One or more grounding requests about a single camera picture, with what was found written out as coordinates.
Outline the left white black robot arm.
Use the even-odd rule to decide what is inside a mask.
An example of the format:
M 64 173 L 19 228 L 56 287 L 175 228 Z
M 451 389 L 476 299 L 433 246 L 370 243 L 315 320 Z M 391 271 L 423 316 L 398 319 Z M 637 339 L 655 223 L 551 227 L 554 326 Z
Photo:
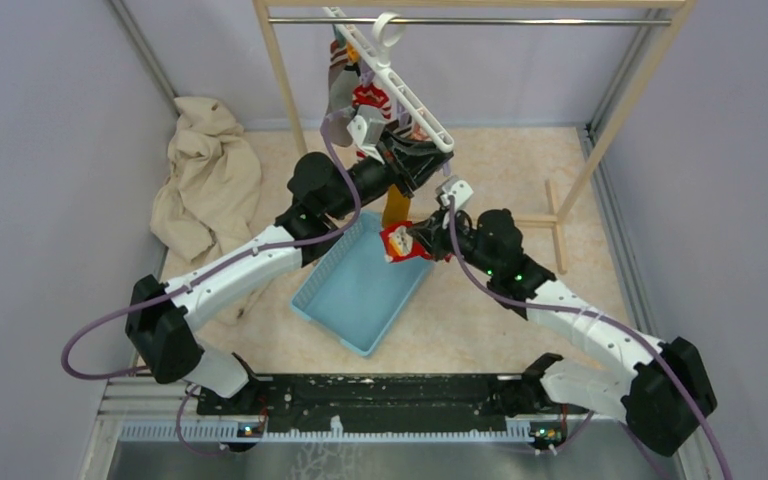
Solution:
M 125 334 L 153 379 L 187 381 L 219 395 L 237 414 L 252 411 L 260 388 L 245 363 L 200 343 L 197 331 L 240 298 L 325 255 L 346 230 L 336 221 L 357 215 L 392 187 L 413 195 L 452 156 L 431 140 L 391 132 L 351 167 L 320 151 L 303 155 L 287 183 L 291 205 L 272 225 L 189 274 L 166 282 L 148 275 L 135 283 Z

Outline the red Santa Christmas sock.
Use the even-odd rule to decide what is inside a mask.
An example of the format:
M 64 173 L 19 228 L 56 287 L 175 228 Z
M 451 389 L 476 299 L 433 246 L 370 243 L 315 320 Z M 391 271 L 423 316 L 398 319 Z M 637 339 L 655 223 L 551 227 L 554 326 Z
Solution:
M 402 263 L 412 259 L 449 262 L 453 253 L 443 242 L 445 230 L 429 222 L 404 221 L 384 228 L 379 236 L 388 263 Z

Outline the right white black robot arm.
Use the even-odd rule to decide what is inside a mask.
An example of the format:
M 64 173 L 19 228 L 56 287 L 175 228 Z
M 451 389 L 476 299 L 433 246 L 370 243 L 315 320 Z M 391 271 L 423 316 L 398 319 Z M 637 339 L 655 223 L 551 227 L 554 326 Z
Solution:
M 527 255 L 506 209 L 471 220 L 440 209 L 412 224 L 414 247 L 438 261 L 458 261 L 468 279 L 502 307 L 566 338 L 600 364 L 592 369 L 553 357 L 523 385 L 536 412 L 568 403 L 624 424 L 650 450 L 671 456 L 702 431 L 722 452 L 708 418 L 718 401 L 699 349 L 677 337 L 645 335 L 583 300 L 554 272 Z

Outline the mustard yellow sock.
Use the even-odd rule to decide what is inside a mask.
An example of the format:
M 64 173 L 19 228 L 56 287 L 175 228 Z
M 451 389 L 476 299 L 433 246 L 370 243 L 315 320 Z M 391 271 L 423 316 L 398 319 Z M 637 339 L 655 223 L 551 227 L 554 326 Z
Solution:
M 381 214 L 381 227 L 390 228 L 408 220 L 411 198 L 404 195 L 396 185 L 392 185 L 386 196 L 385 207 Z

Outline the white plastic clip hanger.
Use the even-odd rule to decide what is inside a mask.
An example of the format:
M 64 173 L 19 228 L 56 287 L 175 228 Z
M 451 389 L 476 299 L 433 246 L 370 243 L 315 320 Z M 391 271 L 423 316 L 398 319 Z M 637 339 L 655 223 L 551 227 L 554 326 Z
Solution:
M 361 59 L 373 73 L 373 80 L 387 92 L 390 100 L 413 119 L 440 151 L 451 153 L 455 145 L 453 137 L 392 68 L 391 49 L 406 30 L 405 26 L 396 23 L 401 16 L 396 12 L 385 11 L 374 18 L 371 38 L 368 39 L 341 8 L 323 7 L 322 10 L 327 19 L 337 21 L 337 31 L 348 44 L 358 50 Z

